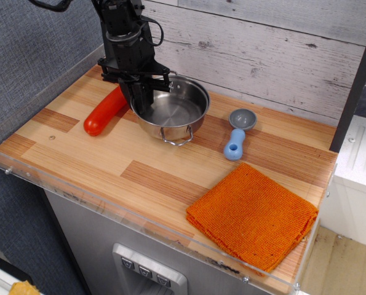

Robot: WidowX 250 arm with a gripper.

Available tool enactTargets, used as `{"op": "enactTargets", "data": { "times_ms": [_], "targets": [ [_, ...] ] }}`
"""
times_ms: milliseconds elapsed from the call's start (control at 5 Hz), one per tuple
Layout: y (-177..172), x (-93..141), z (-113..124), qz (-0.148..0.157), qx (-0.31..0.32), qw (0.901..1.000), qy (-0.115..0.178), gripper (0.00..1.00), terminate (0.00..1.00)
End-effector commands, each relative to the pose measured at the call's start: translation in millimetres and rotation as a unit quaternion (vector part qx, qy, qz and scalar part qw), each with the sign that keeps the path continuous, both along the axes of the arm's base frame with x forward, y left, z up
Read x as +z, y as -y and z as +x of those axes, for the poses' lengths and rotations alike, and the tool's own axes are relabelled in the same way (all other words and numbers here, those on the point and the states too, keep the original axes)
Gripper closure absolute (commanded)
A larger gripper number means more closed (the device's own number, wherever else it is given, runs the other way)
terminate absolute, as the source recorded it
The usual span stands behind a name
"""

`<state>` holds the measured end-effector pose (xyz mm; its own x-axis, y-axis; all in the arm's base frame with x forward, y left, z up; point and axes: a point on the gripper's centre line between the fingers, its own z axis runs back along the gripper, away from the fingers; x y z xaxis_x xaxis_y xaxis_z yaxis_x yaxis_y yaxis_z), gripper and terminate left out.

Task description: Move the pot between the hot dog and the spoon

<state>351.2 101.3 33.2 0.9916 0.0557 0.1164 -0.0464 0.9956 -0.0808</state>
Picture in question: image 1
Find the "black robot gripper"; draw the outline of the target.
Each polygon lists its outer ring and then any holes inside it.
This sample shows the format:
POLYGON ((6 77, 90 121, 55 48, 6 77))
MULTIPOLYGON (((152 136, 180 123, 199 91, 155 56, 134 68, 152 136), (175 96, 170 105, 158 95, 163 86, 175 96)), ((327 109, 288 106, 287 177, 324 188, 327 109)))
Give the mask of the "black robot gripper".
POLYGON ((153 104, 153 90, 170 91, 170 69, 155 60, 154 47, 145 40, 131 46, 104 41, 104 49, 105 57, 98 60, 103 79, 118 83, 137 113, 143 114, 153 104))

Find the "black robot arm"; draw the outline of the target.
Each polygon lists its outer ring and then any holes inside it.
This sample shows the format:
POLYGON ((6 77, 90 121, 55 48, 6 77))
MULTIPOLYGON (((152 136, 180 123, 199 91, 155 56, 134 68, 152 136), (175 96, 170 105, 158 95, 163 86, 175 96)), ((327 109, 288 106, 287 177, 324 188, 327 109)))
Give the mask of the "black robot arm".
POLYGON ((136 112, 146 112, 154 103, 154 91, 170 91, 170 69, 155 60, 150 24, 159 25, 142 15, 141 1, 94 1, 100 18, 105 57, 98 60, 105 81, 118 83, 128 104, 136 112))

